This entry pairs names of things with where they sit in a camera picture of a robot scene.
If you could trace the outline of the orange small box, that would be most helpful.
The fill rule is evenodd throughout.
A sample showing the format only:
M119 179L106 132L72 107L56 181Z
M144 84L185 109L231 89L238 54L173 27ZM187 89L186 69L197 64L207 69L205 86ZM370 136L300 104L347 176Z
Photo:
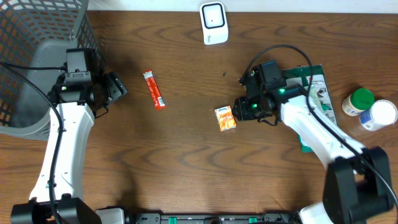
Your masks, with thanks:
M215 115L221 132L234 129L236 127L236 122L230 105L215 109Z

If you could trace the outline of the red white small packet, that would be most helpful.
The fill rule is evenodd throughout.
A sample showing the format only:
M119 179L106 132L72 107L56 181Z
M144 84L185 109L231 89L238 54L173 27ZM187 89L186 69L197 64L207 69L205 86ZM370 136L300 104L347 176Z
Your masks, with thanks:
M157 86L157 82L154 78L152 70L147 70L143 73L144 79L147 83L148 89L150 91L150 95L153 99L155 109L161 110L166 108L163 97L160 93L159 87Z

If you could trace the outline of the green white package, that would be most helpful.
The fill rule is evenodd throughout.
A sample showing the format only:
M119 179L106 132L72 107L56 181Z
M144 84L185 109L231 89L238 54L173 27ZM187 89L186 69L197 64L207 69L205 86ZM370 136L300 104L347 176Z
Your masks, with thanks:
M314 75L310 88L310 97L323 112L323 114L334 124L337 124L335 111L331 102L323 68L321 65L313 65L312 68ZM308 89L308 84L310 82L310 75L311 72L309 66L296 67L282 71L282 76L286 79L288 86L298 84L303 86L306 90Z

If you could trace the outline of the green lid jar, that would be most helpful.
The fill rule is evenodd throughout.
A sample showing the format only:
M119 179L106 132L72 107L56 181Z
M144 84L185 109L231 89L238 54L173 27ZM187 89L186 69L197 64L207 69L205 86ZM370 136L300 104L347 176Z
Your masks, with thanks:
M342 110L348 116L357 116L370 109L375 102L375 97L366 88L359 88L347 96L342 102Z

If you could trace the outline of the white jar blue label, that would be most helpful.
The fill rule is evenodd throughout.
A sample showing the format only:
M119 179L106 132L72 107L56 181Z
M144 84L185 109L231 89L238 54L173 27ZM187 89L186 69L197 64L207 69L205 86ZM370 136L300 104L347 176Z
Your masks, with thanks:
M359 120L365 130L377 131L397 121L397 107L391 101L377 100L360 114Z

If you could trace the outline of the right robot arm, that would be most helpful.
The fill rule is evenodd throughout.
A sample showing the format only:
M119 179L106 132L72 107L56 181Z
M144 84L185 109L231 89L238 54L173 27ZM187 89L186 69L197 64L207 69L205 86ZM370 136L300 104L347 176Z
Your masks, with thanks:
M297 223L366 223L397 206L389 160L380 147L368 149L331 121L310 97L309 87L288 83L274 60L245 71L246 96L236 99L239 121L276 123L293 129L326 169L321 202L297 212Z

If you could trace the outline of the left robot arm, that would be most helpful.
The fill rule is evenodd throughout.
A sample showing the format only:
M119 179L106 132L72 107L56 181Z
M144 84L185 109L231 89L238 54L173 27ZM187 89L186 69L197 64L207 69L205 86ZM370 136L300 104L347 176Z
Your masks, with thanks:
M122 207L94 211L83 201L86 145L96 113L127 90L114 72L104 72L95 49L68 49L66 59L65 71L43 96L50 132L40 176L29 201L13 206L11 223L131 223Z

